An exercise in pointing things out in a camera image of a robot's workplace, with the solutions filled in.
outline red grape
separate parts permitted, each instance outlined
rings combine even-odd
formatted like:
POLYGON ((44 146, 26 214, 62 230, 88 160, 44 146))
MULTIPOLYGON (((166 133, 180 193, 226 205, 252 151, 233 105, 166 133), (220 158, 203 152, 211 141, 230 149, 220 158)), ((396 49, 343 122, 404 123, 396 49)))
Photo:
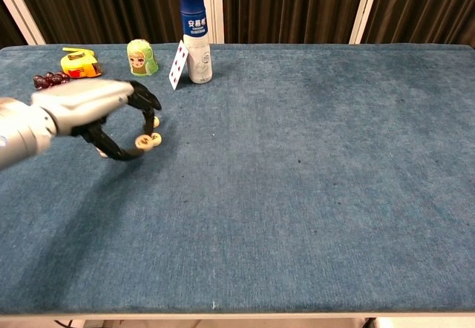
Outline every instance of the red grape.
POLYGON ((53 85, 60 85, 61 81, 62 77, 59 75, 55 75, 50 78, 50 83, 52 83, 53 85))
POLYGON ((36 75, 33 77, 33 84, 35 85, 35 87, 38 85, 38 82, 41 82, 41 81, 44 81, 45 79, 43 78, 43 76, 40 76, 40 75, 36 75))
POLYGON ((48 88, 50 86, 50 83, 46 79, 38 79, 36 81, 35 87, 36 88, 48 88))
POLYGON ((64 72, 58 72, 57 75, 61 76, 63 79, 69 79, 70 77, 64 72))
POLYGON ((45 73, 45 79, 46 79, 47 81, 49 81, 49 80, 51 79, 51 77, 53 77, 53 76, 54 76, 54 74, 52 74, 51 72, 45 73))

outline anime character figure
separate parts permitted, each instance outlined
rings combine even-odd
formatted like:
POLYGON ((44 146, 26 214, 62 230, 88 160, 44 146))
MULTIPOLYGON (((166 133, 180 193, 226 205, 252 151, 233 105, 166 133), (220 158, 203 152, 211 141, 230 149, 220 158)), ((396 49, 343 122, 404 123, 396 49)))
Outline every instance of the anime character figure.
POLYGON ((134 76, 151 76, 159 67, 151 45, 144 39, 135 39, 127 45, 128 62, 134 76))

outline white bottle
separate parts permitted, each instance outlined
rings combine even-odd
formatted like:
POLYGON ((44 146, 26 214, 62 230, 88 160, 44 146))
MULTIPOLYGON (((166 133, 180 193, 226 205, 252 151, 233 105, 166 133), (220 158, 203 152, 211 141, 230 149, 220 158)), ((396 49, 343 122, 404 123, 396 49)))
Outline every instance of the white bottle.
POLYGON ((188 75, 193 83, 206 83, 213 77, 208 21, 204 0, 180 0, 183 43, 188 48, 188 75))
POLYGON ((189 51, 186 64, 190 80, 197 84, 209 82, 213 70, 208 34, 201 37, 183 35, 183 43, 189 51))

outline fabric surface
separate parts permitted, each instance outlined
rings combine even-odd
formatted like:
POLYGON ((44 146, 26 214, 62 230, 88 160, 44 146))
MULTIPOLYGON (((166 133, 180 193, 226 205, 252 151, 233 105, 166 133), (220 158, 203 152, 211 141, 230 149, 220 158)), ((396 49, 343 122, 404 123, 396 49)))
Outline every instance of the fabric surface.
MULTIPOLYGON (((0 313, 475 311, 475 52, 456 45, 212 45, 213 80, 154 92, 162 144, 82 138, 0 173, 0 313)), ((61 45, 0 51, 29 102, 61 45)), ((105 128, 140 133, 123 108, 105 128)))

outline floor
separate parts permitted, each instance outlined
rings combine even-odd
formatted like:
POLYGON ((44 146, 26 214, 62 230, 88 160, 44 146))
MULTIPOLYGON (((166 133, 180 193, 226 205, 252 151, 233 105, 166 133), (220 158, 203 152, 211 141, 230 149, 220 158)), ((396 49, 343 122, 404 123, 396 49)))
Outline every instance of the floor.
MULTIPOLYGON (((282 320, 203 320, 203 321, 74 321, 72 327, 84 328, 361 328, 362 319, 282 319, 282 320)), ((376 328, 475 328, 471 317, 378 318, 376 328)), ((54 321, 0 321, 0 328, 61 328, 54 321)))

